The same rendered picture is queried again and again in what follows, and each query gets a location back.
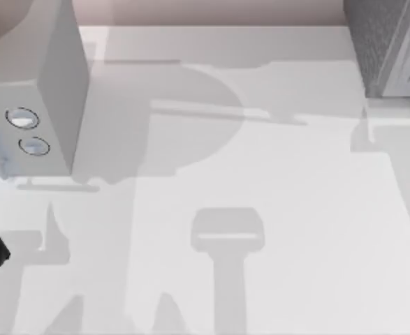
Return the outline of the round microwave knob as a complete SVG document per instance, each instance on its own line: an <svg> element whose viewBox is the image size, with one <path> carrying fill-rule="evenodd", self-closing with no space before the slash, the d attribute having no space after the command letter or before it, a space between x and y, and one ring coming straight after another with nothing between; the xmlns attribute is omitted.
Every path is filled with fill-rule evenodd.
<svg viewBox="0 0 410 335"><path fill-rule="evenodd" d="M30 156L45 156L50 152L50 144L40 137L26 137L18 140L18 147Z"/></svg>
<svg viewBox="0 0 410 335"><path fill-rule="evenodd" d="M39 116L33 110L25 107L6 110L5 118L9 124L22 130L33 129L40 123Z"/></svg>

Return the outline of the pale microwave oven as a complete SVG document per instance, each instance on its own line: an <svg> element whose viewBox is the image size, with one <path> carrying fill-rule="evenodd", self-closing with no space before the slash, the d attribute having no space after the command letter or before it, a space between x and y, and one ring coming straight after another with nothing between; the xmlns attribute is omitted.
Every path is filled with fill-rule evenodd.
<svg viewBox="0 0 410 335"><path fill-rule="evenodd" d="M0 178L64 177L72 172L89 67L73 0L0 0ZM40 119L22 130L5 112L25 107ZM30 156L18 140L40 137L45 156Z"/></svg>

